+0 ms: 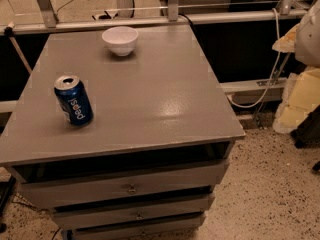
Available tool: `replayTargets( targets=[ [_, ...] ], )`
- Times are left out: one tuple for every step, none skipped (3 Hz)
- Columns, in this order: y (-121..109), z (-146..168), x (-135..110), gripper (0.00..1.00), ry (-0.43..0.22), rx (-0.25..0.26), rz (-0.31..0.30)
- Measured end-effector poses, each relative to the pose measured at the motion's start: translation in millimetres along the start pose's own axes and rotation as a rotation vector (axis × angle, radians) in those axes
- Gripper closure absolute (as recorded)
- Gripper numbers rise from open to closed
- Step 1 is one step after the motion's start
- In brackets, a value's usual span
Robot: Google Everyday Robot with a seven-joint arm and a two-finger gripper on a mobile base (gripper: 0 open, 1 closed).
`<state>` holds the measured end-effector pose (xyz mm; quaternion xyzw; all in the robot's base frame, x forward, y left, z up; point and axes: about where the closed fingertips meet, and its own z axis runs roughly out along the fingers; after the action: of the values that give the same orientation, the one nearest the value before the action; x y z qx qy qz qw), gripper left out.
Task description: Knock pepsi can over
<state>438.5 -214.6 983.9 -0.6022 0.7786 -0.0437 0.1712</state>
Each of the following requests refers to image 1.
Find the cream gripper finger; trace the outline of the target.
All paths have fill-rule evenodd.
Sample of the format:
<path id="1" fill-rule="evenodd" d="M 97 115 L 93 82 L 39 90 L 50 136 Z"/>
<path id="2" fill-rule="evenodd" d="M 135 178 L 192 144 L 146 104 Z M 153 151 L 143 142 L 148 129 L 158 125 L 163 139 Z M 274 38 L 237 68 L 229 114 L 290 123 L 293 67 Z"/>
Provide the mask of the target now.
<path id="1" fill-rule="evenodd" d="M 320 105 L 320 69 L 307 66 L 300 74 L 291 73 L 285 83 L 273 129 L 286 134 L 298 126 Z"/>
<path id="2" fill-rule="evenodd" d="M 294 53 L 298 24 L 293 26 L 284 36 L 278 39 L 272 49 L 281 53 Z"/>

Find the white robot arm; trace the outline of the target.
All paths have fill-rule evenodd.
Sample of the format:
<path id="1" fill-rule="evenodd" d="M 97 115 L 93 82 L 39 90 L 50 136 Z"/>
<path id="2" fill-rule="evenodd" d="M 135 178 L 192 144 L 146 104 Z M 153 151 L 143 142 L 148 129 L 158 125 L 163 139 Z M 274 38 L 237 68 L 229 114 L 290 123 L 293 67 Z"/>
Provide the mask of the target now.
<path id="1" fill-rule="evenodd" d="M 291 73 L 286 80 L 282 103 L 273 122 L 277 133 L 290 133 L 320 105 L 320 0 L 272 49 L 292 53 L 298 62 L 306 65 L 302 73 Z"/>

